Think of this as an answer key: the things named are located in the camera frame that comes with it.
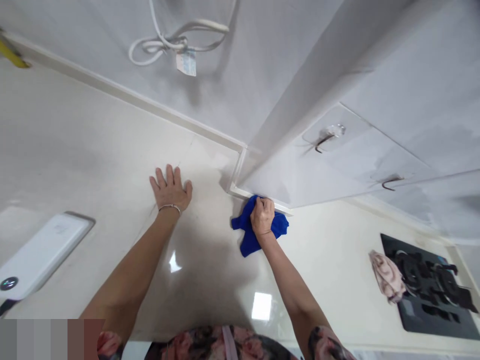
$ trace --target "person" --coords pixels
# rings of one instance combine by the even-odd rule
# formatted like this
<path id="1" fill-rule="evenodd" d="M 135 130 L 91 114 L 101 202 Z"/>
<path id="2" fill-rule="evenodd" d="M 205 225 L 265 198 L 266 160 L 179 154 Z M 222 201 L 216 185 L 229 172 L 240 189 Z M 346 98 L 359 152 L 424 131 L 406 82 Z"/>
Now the person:
<path id="1" fill-rule="evenodd" d="M 192 183 L 182 186 L 180 169 L 156 169 L 150 184 L 158 215 L 91 299 L 80 319 L 104 319 L 97 343 L 100 360 L 120 359 L 149 289 L 160 256 L 192 199 Z M 325 314 L 271 231 L 274 203 L 257 198 L 250 219 L 271 266 L 281 298 L 305 359 L 354 360 L 332 331 Z M 153 342 L 145 360 L 296 359 L 276 341 L 234 325 L 206 326 L 183 332 L 167 343 Z"/>

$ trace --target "blue cloth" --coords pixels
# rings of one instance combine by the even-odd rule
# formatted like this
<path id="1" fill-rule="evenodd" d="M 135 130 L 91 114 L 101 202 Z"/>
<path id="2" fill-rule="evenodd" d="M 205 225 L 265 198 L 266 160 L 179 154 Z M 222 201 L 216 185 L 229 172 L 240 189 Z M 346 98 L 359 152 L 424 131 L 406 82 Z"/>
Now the blue cloth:
<path id="1" fill-rule="evenodd" d="M 252 222 L 250 221 L 250 214 L 254 210 L 257 197 L 257 195 L 253 195 L 246 203 L 241 215 L 231 220 L 231 227 L 233 230 L 245 230 L 245 235 L 243 236 L 243 241 L 240 245 L 240 252 L 244 258 L 261 249 L 259 241 L 252 229 Z M 275 235 L 275 238 L 278 239 L 280 235 L 285 235 L 288 227 L 289 222 L 285 215 L 275 211 L 275 217 L 271 222 L 271 231 Z"/>

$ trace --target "yellow object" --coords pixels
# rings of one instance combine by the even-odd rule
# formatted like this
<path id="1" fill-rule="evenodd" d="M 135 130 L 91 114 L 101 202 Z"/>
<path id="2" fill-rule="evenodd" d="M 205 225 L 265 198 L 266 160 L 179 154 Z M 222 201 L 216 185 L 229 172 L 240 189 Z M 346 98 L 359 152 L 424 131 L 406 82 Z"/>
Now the yellow object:
<path id="1" fill-rule="evenodd" d="M 0 53 L 3 54 L 8 60 L 12 62 L 17 68 L 29 68 L 30 64 L 28 62 L 23 61 L 23 59 L 15 54 L 12 49 L 5 43 L 3 38 L 0 38 Z"/>

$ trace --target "pink towel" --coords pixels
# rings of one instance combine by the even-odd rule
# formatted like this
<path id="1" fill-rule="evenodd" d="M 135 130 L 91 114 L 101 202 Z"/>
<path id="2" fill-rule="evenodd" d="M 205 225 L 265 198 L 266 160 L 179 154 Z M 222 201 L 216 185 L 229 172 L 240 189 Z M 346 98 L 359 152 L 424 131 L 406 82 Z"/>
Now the pink towel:
<path id="1" fill-rule="evenodd" d="M 399 268 L 392 260 L 375 250 L 370 251 L 369 255 L 381 293 L 388 298 L 390 304 L 398 303 L 406 291 Z"/>

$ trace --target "tag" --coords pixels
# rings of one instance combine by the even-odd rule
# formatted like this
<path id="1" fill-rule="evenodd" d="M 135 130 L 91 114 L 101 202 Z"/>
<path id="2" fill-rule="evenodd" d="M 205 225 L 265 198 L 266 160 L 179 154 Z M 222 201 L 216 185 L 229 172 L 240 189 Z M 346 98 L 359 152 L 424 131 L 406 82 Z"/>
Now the tag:
<path id="1" fill-rule="evenodd" d="M 176 68 L 189 76 L 197 76 L 197 62 L 195 61 L 195 51 L 187 50 L 177 52 Z"/>

